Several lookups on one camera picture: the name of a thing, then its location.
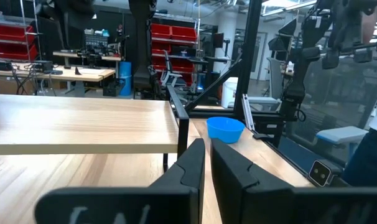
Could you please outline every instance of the blue bowl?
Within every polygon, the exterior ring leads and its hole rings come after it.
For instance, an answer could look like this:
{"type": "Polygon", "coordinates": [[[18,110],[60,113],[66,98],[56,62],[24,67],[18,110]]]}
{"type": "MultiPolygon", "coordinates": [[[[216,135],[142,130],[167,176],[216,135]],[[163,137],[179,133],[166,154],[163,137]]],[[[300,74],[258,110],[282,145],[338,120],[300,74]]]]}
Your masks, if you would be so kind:
{"type": "Polygon", "coordinates": [[[245,125],[235,119],[214,117],[207,120],[208,135],[224,143],[236,143],[244,131],[245,125]]]}

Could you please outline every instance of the computer screen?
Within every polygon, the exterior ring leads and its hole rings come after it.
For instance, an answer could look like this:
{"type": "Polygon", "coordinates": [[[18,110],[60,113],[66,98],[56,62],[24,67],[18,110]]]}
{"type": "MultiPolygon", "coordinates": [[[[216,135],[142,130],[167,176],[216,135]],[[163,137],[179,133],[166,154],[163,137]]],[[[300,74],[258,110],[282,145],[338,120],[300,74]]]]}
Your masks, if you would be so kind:
{"type": "Polygon", "coordinates": [[[217,33],[212,35],[213,47],[214,48],[223,48],[223,40],[225,38],[224,33],[217,33]]]}

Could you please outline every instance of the blue trash can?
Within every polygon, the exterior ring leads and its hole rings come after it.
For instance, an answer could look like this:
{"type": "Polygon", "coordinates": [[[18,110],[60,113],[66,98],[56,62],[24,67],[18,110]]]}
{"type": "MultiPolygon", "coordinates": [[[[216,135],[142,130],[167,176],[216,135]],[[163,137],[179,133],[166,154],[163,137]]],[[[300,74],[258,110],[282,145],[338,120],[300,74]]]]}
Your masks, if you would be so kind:
{"type": "Polygon", "coordinates": [[[132,92],[132,63],[120,62],[119,63],[119,83],[124,87],[119,92],[120,96],[129,96],[132,92]]]}

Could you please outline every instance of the light wood tabletop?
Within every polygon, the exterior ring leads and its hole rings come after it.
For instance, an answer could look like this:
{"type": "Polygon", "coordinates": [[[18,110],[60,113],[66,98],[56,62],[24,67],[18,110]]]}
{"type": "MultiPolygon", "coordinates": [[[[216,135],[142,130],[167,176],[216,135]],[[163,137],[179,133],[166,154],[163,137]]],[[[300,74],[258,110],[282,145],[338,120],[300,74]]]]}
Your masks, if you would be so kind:
{"type": "MultiPolygon", "coordinates": [[[[15,63],[17,66],[20,66],[21,70],[17,70],[18,77],[28,76],[28,71],[23,71],[24,66],[29,65],[29,63],[15,63]]],[[[65,69],[63,66],[56,68],[57,71],[62,71],[61,75],[51,75],[53,80],[65,80],[65,81],[86,81],[86,82],[100,82],[104,78],[110,77],[115,74],[113,69],[102,69],[104,70],[100,74],[88,74],[81,72],[81,75],[75,74],[75,67],[71,69],[65,69]]],[[[39,74],[38,78],[50,78],[50,75],[39,74]]],[[[12,77],[13,73],[11,71],[0,71],[0,76],[12,77]]]]}
{"type": "MultiPolygon", "coordinates": [[[[61,57],[70,57],[70,58],[81,58],[81,56],[78,56],[77,53],[68,53],[68,52],[60,52],[60,51],[54,51],[54,56],[61,56],[61,57]]],[[[102,60],[107,61],[114,61],[114,62],[120,62],[121,57],[114,57],[114,56],[101,56],[102,60]]]]}
{"type": "MultiPolygon", "coordinates": [[[[202,223],[221,224],[213,188],[206,121],[191,119],[189,131],[188,145],[201,137],[207,147],[202,223]]],[[[247,129],[231,147],[296,187],[312,187],[265,143],[254,140],[247,129]]],[[[170,154],[169,166],[175,161],[176,154],[170,154]]],[[[162,175],[162,169],[162,154],[0,156],[0,223],[34,224],[36,201],[52,189],[66,186],[146,187],[162,175]]]]}
{"type": "Polygon", "coordinates": [[[0,95],[0,154],[177,152],[167,101],[0,95]]]}

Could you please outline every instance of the blue bin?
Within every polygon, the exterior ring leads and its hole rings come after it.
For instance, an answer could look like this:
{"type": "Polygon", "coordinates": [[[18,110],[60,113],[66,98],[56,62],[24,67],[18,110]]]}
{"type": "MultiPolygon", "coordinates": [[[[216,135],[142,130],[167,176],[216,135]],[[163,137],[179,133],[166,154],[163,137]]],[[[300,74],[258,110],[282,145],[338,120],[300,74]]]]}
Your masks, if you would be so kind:
{"type": "Polygon", "coordinates": [[[129,96],[132,92],[132,76],[130,77],[121,77],[119,79],[120,84],[125,83],[125,86],[119,92],[120,96],[129,96]]]}
{"type": "Polygon", "coordinates": [[[208,135],[224,143],[236,143],[244,131],[245,125],[235,119],[214,117],[207,120],[208,135]]]}
{"type": "Polygon", "coordinates": [[[132,63],[119,63],[119,83],[124,83],[124,88],[119,92],[120,96],[129,96],[132,92],[132,63]]]}

